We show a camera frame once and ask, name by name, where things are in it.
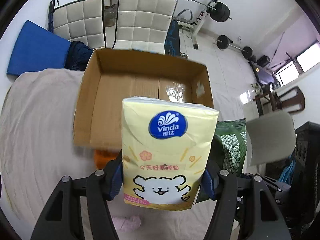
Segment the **open cardboard box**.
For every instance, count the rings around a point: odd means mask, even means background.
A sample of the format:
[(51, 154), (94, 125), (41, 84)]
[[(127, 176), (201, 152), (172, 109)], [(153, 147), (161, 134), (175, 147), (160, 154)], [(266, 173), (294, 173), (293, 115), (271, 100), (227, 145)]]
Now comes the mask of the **open cardboard box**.
[(94, 150), (121, 148), (121, 102), (142, 96), (214, 106), (207, 67), (180, 57), (137, 50), (99, 49), (82, 77), (73, 123), (76, 146)]

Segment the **yellow Vinda tissue pack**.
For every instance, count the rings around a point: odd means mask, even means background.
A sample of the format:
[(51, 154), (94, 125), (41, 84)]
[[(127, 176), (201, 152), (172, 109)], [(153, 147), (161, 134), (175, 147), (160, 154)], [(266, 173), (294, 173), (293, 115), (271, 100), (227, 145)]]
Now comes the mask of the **yellow Vinda tissue pack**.
[(219, 112), (204, 105), (132, 97), (122, 101), (126, 204), (183, 211), (206, 169)]

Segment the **white quilted chair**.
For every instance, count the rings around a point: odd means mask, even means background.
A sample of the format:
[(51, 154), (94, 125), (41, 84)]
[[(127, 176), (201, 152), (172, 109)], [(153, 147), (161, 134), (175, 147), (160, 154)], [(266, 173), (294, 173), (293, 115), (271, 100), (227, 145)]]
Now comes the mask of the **white quilted chair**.
[(164, 54), (177, 0), (118, 0), (113, 49)]
[(106, 47), (104, 0), (78, 0), (53, 9), (53, 33), (89, 48)]

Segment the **floor barbell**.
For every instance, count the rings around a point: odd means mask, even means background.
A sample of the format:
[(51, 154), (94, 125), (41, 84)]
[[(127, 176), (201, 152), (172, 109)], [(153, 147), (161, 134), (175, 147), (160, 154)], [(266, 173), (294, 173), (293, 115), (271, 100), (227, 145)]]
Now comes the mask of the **floor barbell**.
[(239, 46), (236, 46), (233, 44), (233, 41), (231, 41), (226, 35), (220, 35), (216, 39), (216, 45), (220, 50), (225, 50), (228, 47), (235, 48), (239, 51), (241, 51), (243, 57), (247, 60), (249, 60), (253, 56), (253, 50), (249, 46), (245, 46), (243, 48), (240, 48)]

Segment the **blue foam mat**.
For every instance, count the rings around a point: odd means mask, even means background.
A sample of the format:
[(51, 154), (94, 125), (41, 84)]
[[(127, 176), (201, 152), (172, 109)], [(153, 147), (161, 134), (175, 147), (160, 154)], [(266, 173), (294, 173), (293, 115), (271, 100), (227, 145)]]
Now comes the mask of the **blue foam mat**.
[(7, 74), (19, 76), (65, 66), (71, 43), (27, 20), (15, 42)]

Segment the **white quilted chair right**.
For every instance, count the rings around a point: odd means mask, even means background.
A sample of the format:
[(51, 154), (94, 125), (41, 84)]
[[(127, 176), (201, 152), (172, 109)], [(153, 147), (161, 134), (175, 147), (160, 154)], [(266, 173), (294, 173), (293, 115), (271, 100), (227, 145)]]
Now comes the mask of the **white quilted chair right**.
[(113, 49), (164, 54), (177, 0), (118, 0)]

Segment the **lilac cloth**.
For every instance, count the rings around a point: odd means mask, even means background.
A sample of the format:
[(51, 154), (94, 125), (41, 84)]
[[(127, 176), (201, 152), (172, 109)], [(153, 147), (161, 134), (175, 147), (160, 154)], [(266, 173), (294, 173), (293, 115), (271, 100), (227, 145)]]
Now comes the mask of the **lilac cloth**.
[(131, 216), (127, 218), (112, 216), (112, 222), (115, 229), (120, 232), (133, 232), (141, 225), (141, 219), (139, 216)]

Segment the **orange snack packet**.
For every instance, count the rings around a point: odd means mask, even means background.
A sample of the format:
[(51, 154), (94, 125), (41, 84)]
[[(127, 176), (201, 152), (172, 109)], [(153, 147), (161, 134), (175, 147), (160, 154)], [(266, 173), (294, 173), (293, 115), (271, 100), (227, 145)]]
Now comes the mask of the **orange snack packet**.
[(112, 150), (95, 150), (94, 163), (97, 169), (103, 170), (109, 161), (115, 160), (119, 151)]

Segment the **dark wooden chair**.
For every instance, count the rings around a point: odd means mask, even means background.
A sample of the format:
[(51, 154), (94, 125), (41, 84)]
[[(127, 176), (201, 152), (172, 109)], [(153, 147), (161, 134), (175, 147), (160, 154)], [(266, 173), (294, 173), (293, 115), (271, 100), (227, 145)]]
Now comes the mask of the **dark wooden chair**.
[[(295, 92), (295, 95), (284, 99), (285, 96), (288, 96), (291, 92)], [(271, 106), (272, 111), (290, 107), (298, 107), (297, 109), (289, 111), (289, 114), (297, 114), (305, 109), (305, 96), (298, 86), (289, 89), (281, 95), (278, 95), (276, 92), (273, 92), (272, 95), (274, 100), (274, 105)]]

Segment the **grey wrinkled table cloth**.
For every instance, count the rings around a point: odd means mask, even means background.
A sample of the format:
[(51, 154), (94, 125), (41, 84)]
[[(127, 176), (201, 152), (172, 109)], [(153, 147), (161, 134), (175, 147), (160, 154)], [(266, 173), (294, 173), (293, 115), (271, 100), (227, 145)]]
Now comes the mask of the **grey wrinkled table cloth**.
[[(47, 69), (18, 77), (1, 112), (1, 177), (8, 220), (22, 239), (36, 221), (63, 176), (83, 178), (96, 167), (93, 151), (73, 144), (73, 119), (83, 73)], [(203, 239), (215, 202), (181, 212), (146, 209), (124, 203), (119, 194), (108, 203), (111, 215), (137, 215), (142, 224), (120, 239)]]

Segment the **black speaker box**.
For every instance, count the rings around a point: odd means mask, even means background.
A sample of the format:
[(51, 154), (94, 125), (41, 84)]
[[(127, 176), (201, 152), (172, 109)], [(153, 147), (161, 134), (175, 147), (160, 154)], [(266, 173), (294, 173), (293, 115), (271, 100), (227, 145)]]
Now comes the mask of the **black speaker box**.
[(270, 64), (270, 57), (269, 56), (263, 55), (262, 57), (260, 57), (257, 60), (257, 65), (259, 65), (262, 68), (268, 66), (269, 64)]

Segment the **white quilted chair left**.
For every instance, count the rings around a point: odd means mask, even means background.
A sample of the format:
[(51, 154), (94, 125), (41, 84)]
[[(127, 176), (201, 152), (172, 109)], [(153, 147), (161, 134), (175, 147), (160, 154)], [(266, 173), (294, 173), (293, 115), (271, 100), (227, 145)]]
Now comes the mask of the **white quilted chair left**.
[(53, 9), (53, 33), (89, 48), (106, 47), (104, 0), (78, 0)]

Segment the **green snack bag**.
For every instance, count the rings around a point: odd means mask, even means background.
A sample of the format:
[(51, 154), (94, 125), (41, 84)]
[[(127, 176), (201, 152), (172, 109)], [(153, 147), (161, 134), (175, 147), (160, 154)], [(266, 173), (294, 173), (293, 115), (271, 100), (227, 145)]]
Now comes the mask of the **green snack bag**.
[(241, 176), (247, 152), (246, 119), (218, 121), (212, 139), (206, 169), (201, 179), (197, 203), (214, 199), (216, 186), (209, 166), (218, 166), (237, 177)]

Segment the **grey plastic chair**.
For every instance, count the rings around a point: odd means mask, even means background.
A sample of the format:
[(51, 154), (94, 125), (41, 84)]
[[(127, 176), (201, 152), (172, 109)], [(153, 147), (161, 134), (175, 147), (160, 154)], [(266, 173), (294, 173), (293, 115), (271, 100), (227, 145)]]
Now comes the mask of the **grey plastic chair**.
[(246, 123), (248, 166), (273, 163), (289, 157), (296, 146), (294, 122), (286, 111), (275, 111)]

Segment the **black blue weight bench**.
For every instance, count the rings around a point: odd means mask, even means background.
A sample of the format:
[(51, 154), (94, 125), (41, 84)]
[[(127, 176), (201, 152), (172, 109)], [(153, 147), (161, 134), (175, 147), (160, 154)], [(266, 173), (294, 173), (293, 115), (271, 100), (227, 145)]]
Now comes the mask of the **black blue weight bench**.
[(164, 44), (165, 54), (180, 56), (180, 32), (176, 20), (172, 20)]

